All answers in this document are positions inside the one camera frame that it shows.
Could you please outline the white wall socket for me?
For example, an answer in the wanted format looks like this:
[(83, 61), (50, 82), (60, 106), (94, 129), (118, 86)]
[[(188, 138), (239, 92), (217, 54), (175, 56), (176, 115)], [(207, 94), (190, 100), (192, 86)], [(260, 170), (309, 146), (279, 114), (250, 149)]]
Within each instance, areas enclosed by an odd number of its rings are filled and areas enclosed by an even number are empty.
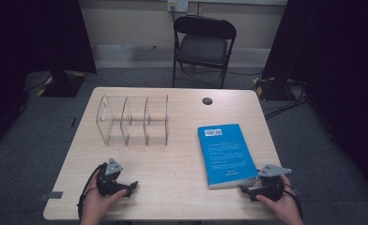
[(167, 10), (169, 12), (187, 12), (189, 8), (188, 0), (168, 0)]

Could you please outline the person's right hand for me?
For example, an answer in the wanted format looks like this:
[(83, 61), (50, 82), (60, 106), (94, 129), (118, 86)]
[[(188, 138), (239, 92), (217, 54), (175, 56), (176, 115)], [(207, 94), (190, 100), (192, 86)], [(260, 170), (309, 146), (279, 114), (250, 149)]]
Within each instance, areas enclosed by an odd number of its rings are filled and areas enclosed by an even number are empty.
[(284, 193), (279, 201), (272, 201), (263, 195), (257, 195), (256, 199), (270, 208), (285, 225), (304, 225), (291, 182), (285, 175), (282, 175), (281, 178), (284, 181)]

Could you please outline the black stand base yellow tape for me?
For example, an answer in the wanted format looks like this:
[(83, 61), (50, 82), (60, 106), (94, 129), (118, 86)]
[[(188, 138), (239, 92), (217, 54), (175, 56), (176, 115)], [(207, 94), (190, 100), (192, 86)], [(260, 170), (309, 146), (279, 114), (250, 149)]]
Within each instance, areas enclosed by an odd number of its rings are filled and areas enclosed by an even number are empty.
[(255, 93), (266, 101), (294, 101), (293, 92), (291, 91), (287, 81), (280, 81), (275, 78), (270, 79), (253, 79)]
[(79, 92), (86, 75), (74, 71), (54, 71), (38, 91), (40, 97), (49, 98), (75, 98)]

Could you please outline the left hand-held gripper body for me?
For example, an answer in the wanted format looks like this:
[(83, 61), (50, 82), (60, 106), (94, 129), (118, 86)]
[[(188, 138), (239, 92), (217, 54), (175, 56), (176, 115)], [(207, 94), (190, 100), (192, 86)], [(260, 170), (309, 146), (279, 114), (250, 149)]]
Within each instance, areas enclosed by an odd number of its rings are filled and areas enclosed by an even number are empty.
[(99, 166), (97, 187), (102, 196), (114, 195), (119, 190), (124, 189), (122, 184), (116, 182), (122, 171), (123, 167), (113, 158)]

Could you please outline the black folding chair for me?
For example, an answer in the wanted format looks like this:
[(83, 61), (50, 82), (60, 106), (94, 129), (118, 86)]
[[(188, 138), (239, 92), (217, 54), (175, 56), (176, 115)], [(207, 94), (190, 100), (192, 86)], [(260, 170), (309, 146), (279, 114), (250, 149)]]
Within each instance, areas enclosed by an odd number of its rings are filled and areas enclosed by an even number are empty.
[(223, 88), (237, 29), (229, 21), (198, 15), (184, 15), (174, 20), (174, 62), (172, 86), (176, 85), (176, 64), (221, 71)]

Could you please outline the blue book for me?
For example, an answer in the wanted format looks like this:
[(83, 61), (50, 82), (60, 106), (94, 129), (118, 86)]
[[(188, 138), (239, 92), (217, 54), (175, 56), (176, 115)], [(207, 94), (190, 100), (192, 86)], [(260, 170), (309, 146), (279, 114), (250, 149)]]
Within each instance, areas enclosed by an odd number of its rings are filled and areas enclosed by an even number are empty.
[(198, 128), (209, 188), (250, 187), (258, 170), (239, 124)]

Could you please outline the black curtain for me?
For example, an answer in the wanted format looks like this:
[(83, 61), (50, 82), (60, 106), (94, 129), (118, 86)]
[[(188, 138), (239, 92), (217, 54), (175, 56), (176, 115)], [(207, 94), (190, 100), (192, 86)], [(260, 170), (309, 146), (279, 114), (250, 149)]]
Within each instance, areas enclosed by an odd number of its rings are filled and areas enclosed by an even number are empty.
[(97, 72), (79, 0), (0, 0), (0, 136), (37, 71)]
[(368, 181), (368, 0), (287, 0), (263, 76), (304, 82)]

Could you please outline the person's left hand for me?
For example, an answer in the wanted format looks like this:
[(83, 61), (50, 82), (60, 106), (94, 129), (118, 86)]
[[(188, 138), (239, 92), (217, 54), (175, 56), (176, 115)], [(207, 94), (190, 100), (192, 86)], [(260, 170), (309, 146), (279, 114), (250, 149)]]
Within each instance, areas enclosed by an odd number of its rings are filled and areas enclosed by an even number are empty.
[(83, 214), (80, 225), (99, 225), (111, 206), (122, 199), (127, 190), (119, 190), (112, 196), (103, 197), (97, 188), (97, 180), (93, 178), (84, 198)]

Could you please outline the grey floor tape piece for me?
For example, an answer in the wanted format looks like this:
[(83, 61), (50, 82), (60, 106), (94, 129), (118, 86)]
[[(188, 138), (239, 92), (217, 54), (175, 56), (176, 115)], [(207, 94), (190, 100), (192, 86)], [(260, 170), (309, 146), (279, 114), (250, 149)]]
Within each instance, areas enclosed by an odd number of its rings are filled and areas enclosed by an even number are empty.
[(50, 199), (61, 199), (62, 195), (63, 195), (62, 191), (51, 191), (49, 193), (42, 193), (38, 199), (41, 202), (47, 202)]

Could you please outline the clear acrylic divider rack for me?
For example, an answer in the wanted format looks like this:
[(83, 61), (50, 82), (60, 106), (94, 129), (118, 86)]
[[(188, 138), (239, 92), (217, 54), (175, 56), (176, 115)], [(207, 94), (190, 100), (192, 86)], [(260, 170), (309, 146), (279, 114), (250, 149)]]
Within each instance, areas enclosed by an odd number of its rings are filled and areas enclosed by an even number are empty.
[(103, 95), (96, 117), (106, 145), (166, 145), (168, 96), (113, 97)]

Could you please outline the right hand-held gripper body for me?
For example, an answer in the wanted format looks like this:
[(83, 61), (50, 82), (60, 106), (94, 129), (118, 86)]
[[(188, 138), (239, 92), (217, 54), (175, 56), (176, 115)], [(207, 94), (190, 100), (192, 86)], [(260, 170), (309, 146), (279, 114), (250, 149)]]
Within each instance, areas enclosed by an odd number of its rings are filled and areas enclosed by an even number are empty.
[(263, 186), (262, 195), (274, 202), (280, 200), (284, 192), (284, 181), (281, 176), (291, 172), (292, 170), (288, 168), (266, 164), (258, 173)]

